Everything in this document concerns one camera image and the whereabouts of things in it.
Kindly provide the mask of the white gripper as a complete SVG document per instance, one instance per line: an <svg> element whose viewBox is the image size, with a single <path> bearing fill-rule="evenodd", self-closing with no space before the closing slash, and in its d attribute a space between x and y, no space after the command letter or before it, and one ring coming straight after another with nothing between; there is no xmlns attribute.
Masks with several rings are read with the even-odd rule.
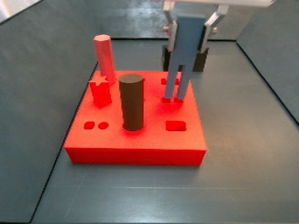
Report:
<svg viewBox="0 0 299 224"><path fill-rule="evenodd" d="M174 9L175 3L196 3L196 4L218 4L218 9L210 16L210 19L204 23L204 35L200 44L200 52L203 53L207 49L207 41L212 34L214 28L219 24L220 20L226 17L228 13L228 5L236 6L252 6L252 7L268 7L275 0L163 0L163 14L167 19L167 25L163 27L163 31L168 35L168 51L174 50L175 36L178 30L176 21L172 18L171 11Z"/></svg>

